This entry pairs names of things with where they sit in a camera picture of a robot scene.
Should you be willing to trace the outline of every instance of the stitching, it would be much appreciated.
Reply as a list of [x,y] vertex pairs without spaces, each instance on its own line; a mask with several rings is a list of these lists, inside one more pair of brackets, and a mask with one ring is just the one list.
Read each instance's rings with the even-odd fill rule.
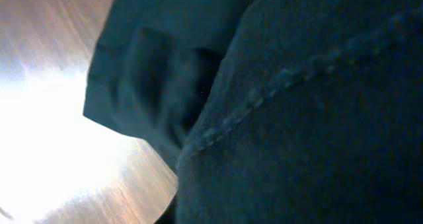
[[325,54],[311,56],[305,63],[297,65],[294,69],[282,69],[266,84],[251,90],[241,109],[224,119],[219,129],[210,128],[204,135],[195,139],[192,142],[193,145],[196,143],[205,145],[197,147],[188,155],[188,158],[197,156],[200,152],[221,141],[248,115],[279,92],[315,79],[319,75],[330,75],[344,62],[355,65],[359,59],[377,56],[390,46],[398,42],[403,43],[412,33],[421,28],[423,28],[423,6],[398,13],[374,31],[359,34]]

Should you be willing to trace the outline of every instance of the clothing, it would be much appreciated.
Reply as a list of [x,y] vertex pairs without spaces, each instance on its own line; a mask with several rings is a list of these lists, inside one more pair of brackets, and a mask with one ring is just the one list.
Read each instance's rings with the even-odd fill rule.
[[423,0],[222,1],[115,0],[89,71],[176,223],[423,219]]

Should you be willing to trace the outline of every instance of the shiny floor surface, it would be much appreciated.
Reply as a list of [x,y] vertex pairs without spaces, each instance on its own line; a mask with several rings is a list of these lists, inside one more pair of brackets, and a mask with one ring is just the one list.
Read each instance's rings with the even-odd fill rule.
[[0,224],[153,223],[176,177],[82,117],[112,0],[0,0]]

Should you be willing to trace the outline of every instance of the dark fabric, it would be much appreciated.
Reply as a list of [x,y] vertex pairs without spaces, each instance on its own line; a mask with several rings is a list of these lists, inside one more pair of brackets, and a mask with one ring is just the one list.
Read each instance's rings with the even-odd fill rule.
[[84,115],[177,172],[158,223],[417,223],[422,52],[423,0],[115,0]]

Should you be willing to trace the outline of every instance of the denim fabric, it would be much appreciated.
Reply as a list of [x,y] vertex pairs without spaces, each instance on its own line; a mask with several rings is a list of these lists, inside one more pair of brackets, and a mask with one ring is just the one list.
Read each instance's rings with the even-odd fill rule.
[[84,115],[177,172],[158,223],[417,223],[422,52],[423,0],[115,0]]

